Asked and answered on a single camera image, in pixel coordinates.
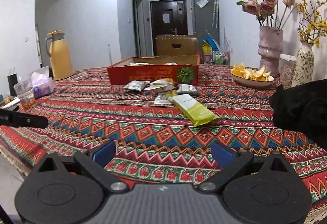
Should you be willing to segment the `yellow thermos jug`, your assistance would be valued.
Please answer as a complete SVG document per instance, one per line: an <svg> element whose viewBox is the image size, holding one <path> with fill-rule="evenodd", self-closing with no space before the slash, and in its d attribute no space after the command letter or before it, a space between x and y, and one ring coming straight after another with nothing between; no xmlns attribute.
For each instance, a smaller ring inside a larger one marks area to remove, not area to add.
<svg viewBox="0 0 327 224"><path fill-rule="evenodd" d="M62 30L56 30L47 34L45 39L47 55L55 81L71 77L73 72L72 61L67 42Z"/></svg>

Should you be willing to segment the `pink ceramic flower vase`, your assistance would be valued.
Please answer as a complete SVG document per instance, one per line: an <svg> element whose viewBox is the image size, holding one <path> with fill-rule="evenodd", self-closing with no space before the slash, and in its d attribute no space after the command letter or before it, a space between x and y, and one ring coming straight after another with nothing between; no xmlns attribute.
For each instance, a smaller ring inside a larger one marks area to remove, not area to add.
<svg viewBox="0 0 327 224"><path fill-rule="evenodd" d="M258 54L261 56L259 68L265 66L265 71L272 77L279 76L279 60L283 52L283 31L270 26L259 27Z"/></svg>

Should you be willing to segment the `black cloth bag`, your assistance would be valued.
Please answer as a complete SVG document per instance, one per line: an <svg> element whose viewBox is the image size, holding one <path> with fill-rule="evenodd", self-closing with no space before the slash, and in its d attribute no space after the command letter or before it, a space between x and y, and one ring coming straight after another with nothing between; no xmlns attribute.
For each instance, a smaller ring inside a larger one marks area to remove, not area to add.
<svg viewBox="0 0 327 224"><path fill-rule="evenodd" d="M284 89L277 87L269 99L273 123L284 130L301 132L326 149L326 79Z"/></svg>

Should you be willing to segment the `silver snack packet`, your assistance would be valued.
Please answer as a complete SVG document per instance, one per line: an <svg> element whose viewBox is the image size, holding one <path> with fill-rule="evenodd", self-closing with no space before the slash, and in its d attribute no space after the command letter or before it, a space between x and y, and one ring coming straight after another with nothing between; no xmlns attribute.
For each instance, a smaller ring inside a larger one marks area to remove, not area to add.
<svg viewBox="0 0 327 224"><path fill-rule="evenodd" d="M150 84L149 81L142 80L133 80L124 86L124 89L129 91L137 91L141 92L144 88L146 88Z"/></svg>
<svg viewBox="0 0 327 224"><path fill-rule="evenodd" d="M196 94L198 94L198 91L193 85L179 84L176 94L178 94L178 95L183 95L183 94L196 95Z"/></svg>

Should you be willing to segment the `yellow blossom branches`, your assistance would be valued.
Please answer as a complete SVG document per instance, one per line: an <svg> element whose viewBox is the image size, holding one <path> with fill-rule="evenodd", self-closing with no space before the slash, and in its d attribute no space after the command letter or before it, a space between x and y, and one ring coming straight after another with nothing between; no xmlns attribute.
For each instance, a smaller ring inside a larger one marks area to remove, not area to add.
<svg viewBox="0 0 327 224"><path fill-rule="evenodd" d="M326 0L300 0L296 4L299 14L298 35L300 41L322 48L321 40L326 38Z"/></svg>

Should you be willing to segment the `purple tissue pack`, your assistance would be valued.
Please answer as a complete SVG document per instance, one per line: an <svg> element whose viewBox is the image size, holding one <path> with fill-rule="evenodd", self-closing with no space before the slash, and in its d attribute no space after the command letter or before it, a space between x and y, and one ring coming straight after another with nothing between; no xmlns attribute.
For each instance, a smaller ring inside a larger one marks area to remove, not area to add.
<svg viewBox="0 0 327 224"><path fill-rule="evenodd" d="M31 73L32 87L35 99L47 96L54 91L55 84L50 77L50 67L45 66Z"/></svg>

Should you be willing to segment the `white labelled snack packet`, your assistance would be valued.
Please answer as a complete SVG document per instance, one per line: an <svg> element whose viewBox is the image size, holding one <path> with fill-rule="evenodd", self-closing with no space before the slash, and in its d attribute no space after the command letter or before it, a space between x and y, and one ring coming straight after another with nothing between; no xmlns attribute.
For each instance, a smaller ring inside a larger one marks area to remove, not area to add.
<svg viewBox="0 0 327 224"><path fill-rule="evenodd" d="M170 105L171 102L168 100L168 98L166 97L166 94L163 93L159 93L154 102L155 105Z"/></svg>

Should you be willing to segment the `plate of orange peels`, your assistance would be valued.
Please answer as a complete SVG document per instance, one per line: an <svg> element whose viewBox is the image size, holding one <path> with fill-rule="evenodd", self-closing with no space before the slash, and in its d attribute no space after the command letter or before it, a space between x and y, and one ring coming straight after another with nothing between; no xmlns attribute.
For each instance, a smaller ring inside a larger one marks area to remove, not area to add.
<svg viewBox="0 0 327 224"><path fill-rule="evenodd" d="M243 64L234 64L230 69L230 75L240 85L251 88L265 88L274 81L271 72L266 71L265 65L257 70L246 68Z"/></svg>

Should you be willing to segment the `white floral slim vase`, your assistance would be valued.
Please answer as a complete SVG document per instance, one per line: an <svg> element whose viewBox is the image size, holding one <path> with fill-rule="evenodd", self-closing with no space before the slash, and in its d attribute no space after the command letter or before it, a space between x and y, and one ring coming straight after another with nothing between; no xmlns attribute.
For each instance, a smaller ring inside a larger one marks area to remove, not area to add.
<svg viewBox="0 0 327 224"><path fill-rule="evenodd" d="M294 67L294 74L291 86L299 86L311 82L314 68L313 44L301 42L301 47L297 52Z"/></svg>

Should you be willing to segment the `red cardboard snack box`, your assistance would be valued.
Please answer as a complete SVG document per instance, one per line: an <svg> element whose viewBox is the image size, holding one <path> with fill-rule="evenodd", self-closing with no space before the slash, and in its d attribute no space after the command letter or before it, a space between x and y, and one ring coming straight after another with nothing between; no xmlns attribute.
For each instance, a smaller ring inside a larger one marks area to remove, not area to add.
<svg viewBox="0 0 327 224"><path fill-rule="evenodd" d="M130 57L107 67L112 85L124 85L133 80L153 82L171 78L178 84L198 84L198 55Z"/></svg>

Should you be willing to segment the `brown cardboard box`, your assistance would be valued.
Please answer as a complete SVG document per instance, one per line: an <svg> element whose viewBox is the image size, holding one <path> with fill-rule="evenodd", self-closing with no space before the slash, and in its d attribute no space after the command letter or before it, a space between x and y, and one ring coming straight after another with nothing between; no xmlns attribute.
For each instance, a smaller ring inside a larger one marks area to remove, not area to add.
<svg viewBox="0 0 327 224"><path fill-rule="evenodd" d="M157 55L197 54L197 35L158 35L155 43Z"/></svg>

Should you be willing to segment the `white green snack packet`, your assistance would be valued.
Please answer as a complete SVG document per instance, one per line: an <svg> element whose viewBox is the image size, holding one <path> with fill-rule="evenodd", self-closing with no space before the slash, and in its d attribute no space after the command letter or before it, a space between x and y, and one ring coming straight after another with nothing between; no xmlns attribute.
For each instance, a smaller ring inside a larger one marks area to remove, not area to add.
<svg viewBox="0 0 327 224"><path fill-rule="evenodd" d="M191 122L197 126L210 123L218 116L189 94L167 95L167 99L176 106Z"/></svg>

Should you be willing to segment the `dark entrance door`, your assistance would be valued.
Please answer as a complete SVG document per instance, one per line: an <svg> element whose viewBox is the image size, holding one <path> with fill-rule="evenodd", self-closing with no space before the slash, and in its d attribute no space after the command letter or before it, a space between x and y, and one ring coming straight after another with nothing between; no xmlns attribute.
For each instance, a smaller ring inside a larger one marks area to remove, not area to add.
<svg viewBox="0 0 327 224"><path fill-rule="evenodd" d="M150 2L153 54L157 55L156 36L187 35L186 0Z"/></svg>

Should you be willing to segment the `colourful patterned tablecloth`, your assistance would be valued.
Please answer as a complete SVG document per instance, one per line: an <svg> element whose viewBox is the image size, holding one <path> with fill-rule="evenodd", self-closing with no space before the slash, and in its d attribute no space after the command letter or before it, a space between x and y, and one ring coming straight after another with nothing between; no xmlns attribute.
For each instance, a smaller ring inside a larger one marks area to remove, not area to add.
<svg viewBox="0 0 327 224"><path fill-rule="evenodd" d="M157 105L155 92L133 93L111 85L106 68L76 71L37 100L32 115L45 129L1 126L1 153L29 174L48 152L71 156L108 140L116 156L107 170L123 181L199 184L219 170L210 145L220 142L256 156L281 152L311 193L308 222L326 217L326 151L299 132L276 128L269 98L279 82L264 89L243 87L228 66L199 67L196 100L218 120L195 127L173 105Z"/></svg>

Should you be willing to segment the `grey refrigerator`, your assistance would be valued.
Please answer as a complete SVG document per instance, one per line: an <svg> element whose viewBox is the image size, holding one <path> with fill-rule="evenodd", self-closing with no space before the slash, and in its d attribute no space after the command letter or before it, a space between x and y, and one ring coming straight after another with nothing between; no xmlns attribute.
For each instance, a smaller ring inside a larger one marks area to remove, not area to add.
<svg viewBox="0 0 327 224"><path fill-rule="evenodd" d="M203 40L211 36L219 43L219 11L217 0L192 0L193 33L198 37L198 51Z"/></svg>

